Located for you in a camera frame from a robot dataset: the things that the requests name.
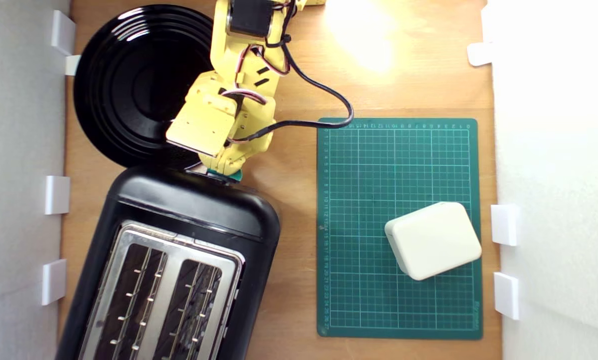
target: green cutting mat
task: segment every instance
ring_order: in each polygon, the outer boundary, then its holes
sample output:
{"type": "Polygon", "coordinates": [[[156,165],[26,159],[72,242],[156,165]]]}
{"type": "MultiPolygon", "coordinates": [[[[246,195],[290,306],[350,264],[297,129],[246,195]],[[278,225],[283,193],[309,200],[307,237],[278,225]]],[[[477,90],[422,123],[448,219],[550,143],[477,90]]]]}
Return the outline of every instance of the green cutting mat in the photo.
{"type": "Polygon", "coordinates": [[[456,201],[481,237],[477,122],[356,119],[320,129],[318,157],[319,334],[480,339],[481,260],[415,281],[399,270],[383,231],[390,219],[456,201]]]}

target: white bracket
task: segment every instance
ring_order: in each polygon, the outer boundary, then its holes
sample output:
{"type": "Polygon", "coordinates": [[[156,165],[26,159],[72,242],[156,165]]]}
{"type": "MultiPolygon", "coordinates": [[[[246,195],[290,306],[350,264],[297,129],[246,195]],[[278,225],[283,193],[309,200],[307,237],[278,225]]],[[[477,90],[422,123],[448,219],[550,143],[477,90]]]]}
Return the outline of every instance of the white bracket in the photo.
{"type": "Polygon", "coordinates": [[[468,45],[468,62],[471,66],[490,64],[494,53],[495,16],[493,4],[487,4],[481,9],[481,29],[483,42],[468,45]]]}
{"type": "Polygon", "coordinates": [[[52,46],[65,55],[65,75],[74,76],[81,55],[73,55],[77,25],[59,10],[54,10],[52,18],[52,46]]]}
{"type": "Polygon", "coordinates": [[[65,296],[68,264],[65,259],[43,265],[41,305],[50,305],[65,296]]]}
{"type": "Polygon", "coordinates": [[[68,76],[76,75],[80,60],[81,60],[81,55],[66,56],[65,57],[65,75],[68,75],[68,76]]]}
{"type": "Polygon", "coordinates": [[[519,207],[516,205],[491,205],[492,241],[507,246],[517,246],[519,207]]]}
{"type": "Polygon", "coordinates": [[[47,176],[45,180],[45,214],[67,214],[70,212],[70,178],[47,176]]]}
{"type": "Polygon", "coordinates": [[[495,272],[495,309],[517,321],[519,319],[519,280],[515,277],[495,272]]]}
{"type": "Polygon", "coordinates": [[[52,18],[52,46],[69,57],[74,53],[74,39],[77,25],[59,10],[54,10],[52,18]]]}

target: white wall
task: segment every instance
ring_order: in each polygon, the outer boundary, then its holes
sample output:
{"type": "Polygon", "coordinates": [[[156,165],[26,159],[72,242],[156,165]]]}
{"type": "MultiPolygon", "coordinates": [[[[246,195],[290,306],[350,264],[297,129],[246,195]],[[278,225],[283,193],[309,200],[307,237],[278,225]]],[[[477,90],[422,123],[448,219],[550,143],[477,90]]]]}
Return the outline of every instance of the white wall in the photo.
{"type": "Polygon", "coordinates": [[[489,4],[498,200],[521,207],[504,359],[598,360],[598,0],[489,4]]]}
{"type": "Polygon", "coordinates": [[[59,257],[61,218],[45,176],[63,175],[65,58],[52,10],[69,0],[0,0],[0,360],[48,360],[57,306],[41,307],[41,267],[59,257]]]}

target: yellow robotic arm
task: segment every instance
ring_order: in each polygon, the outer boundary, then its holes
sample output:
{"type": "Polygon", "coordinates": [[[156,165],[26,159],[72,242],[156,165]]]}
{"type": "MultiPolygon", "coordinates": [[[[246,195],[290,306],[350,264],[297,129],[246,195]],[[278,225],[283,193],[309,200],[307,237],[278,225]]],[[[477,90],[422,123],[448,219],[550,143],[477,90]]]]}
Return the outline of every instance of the yellow robotic arm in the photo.
{"type": "MultiPolygon", "coordinates": [[[[272,140],[271,126],[276,123],[273,96],[280,77],[289,73],[290,64],[294,63],[285,47],[285,29],[291,16],[306,5],[325,3],[325,0],[262,1],[217,0],[210,51],[214,71],[199,75],[185,97],[184,107],[166,132],[168,142],[199,153],[208,169],[226,176],[239,171],[249,157],[266,151],[272,140]],[[261,4],[265,11],[271,9],[271,13],[253,12],[261,4]],[[264,22],[256,22],[259,16],[264,22]]],[[[290,123],[314,124],[313,121],[290,123]]]]}

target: toaster slot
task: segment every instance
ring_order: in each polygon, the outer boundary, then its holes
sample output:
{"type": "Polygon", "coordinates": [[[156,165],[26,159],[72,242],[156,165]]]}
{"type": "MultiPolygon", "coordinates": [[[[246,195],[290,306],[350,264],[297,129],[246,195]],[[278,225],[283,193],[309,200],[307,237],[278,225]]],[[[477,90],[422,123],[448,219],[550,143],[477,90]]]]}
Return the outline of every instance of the toaster slot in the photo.
{"type": "Polygon", "coordinates": [[[202,342],[216,340],[223,327],[215,333],[206,330],[210,313],[225,307],[225,301],[216,301],[220,282],[221,269],[183,262],[154,360],[197,360],[202,342]]]}
{"type": "Polygon", "coordinates": [[[134,358],[132,354],[141,346],[167,257],[147,246],[129,246],[103,325],[97,360],[134,358]]]}

